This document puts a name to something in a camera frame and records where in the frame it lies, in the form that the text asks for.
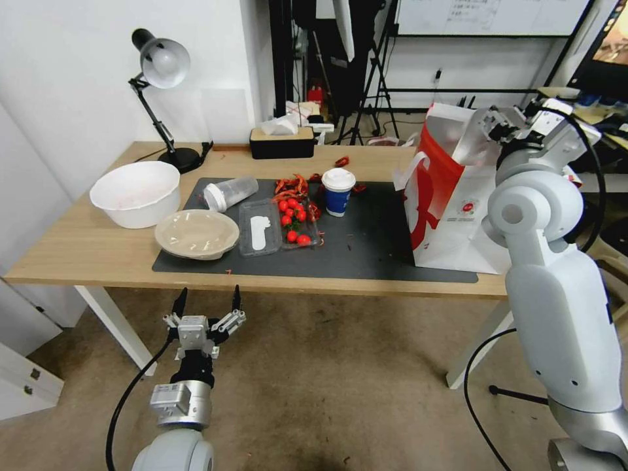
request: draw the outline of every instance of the plastic cup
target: plastic cup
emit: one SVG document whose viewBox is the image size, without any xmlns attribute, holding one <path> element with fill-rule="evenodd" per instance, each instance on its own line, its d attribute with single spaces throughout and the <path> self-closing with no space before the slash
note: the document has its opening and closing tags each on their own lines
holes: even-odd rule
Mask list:
<svg viewBox="0 0 628 471">
<path fill-rule="evenodd" d="M 355 186 L 355 175 L 343 168 L 334 168 L 323 174 L 326 209 L 335 217 L 345 215 L 351 189 Z"/>
<path fill-rule="evenodd" d="M 248 198 L 260 189 L 253 177 L 242 177 L 219 183 L 210 183 L 205 187 L 203 195 L 208 208 L 223 213 L 227 208 Z"/>
</svg>

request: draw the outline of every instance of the lamp arm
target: lamp arm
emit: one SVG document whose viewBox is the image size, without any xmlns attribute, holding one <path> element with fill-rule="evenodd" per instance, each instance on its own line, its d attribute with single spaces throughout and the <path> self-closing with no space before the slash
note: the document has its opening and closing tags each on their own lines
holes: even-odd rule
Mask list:
<svg viewBox="0 0 628 471">
<path fill-rule="evenodd" d="M 170 134 L 170 131 L 168 131 L 168 128 L 166 127 L 166 125 L 157 119 L 152 109 L 150 109 L 150 106 L 148 105 L 146 99 L 144 98 L 144 93 L 142 93 L 142 90 L 150 86 L 150 84 L 144 80 L 141 80 L 141 77 L 142 77 L 142 74 L 139 74 L 136 77 L 133 77 L 131 80 L 129 80 L 129 84 L 135 91 L 135 94 L 137 95 L 140 102 L 144 106 L 144 109 L 150 116 L 153 126 L 155 126 L 155 129 L 157 130 L 157 133 L 166 143 L 168 153 L 170 154 L 171 159 L 173 159 L 173 163 L 174 163 L 176 162 L 176 159 L 177 159 L 176 152 L 175 152 L 175 140 Z"/>
</svg>

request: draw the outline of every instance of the wooden table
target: wooden table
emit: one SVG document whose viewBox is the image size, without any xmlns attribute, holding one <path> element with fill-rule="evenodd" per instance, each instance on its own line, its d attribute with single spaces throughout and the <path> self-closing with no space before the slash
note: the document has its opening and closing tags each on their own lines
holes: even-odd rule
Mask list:
<svg viewBox="0 0 628 471">
<path fill-rule="evenodd" d="M 198 144 L 186 146 L 200 150 Z M 134 143 L 112 168 L 134 162 L 161 147 L 162 143 Z M 253 160 L 250 153 L 241 150 L 211 151 L 199 169 L 181 176 L 181 201 L 183 204 L 188 199 L 201 177 L 254 175 L 275 179 L 292 172 L 310 175 L 314 172 L 322 173 L 345 155 L 351 158 L 347 168 L 356 175 L 358 181 L 390 181 L 393 168 L 407 165 L 413 154 L 412 148 L 316 146 L 312 158 Z M 92 206 L 88 195 L 83 195 L 12 267 L 6 279 L 11 283 L 75 285 L 140 367 L 152 355 L 103 287 L 232 290 L 237 283 L 242 291 L 492 299 L 506 297 L 504 278 L 482 273 L 478 274 L 477 283 L 439 283 L 155 272 L 151 267 L 159 251 L 152 228 L 129 230 L 116 226 L 107 215 Z M 458 368 L 457 376 L 462 371 Z"/>
<path fill-rule="evenodd" d="M 558 98 L 561 93 L 561 87 L 541 87 L 538 89 L 539 93 L 548 98 Z M 612 109 L 607 107 L 602 107 L 599 105 L 591 106 L 591 107 L 575 107 L 574 114 L 587 122 L 588 124 L 595 125 L 602 121 Z M 622 137 L 613 136 L 612 134 L 604 133 L 602 135 L 602 141 L 609 145 L 611 148 L 620 148 L 625 152 L 628 152 L 628 141 Z"/>
</svg>

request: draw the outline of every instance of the lamp base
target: lamp base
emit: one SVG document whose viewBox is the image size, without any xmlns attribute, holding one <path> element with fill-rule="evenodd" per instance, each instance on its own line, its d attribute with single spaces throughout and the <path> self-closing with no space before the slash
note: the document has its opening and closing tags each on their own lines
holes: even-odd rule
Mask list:
<svg viewBox="0 0 628 471">
<path fill-rule="evenodd" d="M 175 149 L 174 158 L 170 153 L 165 152 L 159 156 L 159 160 L 174 165 L 179 170 L 179 173 L 183 174 L 199 168 L 205 159 L 201 158 L 194 149 L 181 147 Z"/>
</svg>

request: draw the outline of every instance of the power outlet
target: power outlet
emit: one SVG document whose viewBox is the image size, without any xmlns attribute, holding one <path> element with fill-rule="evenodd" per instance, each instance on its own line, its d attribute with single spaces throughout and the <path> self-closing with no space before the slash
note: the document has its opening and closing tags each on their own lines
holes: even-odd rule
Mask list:
<svg viewBox="0 0 628 471">
<path fill-rule="evenodd" d="M 436 73 L 434 74 L 434 78 L 432 79 L 432 83 L 434 85 L 438 85 L 438 83 L 440 82 L 440 77 L 443 75 L 443 69 L 442 67 L 440 67 Z"/>
</svg>

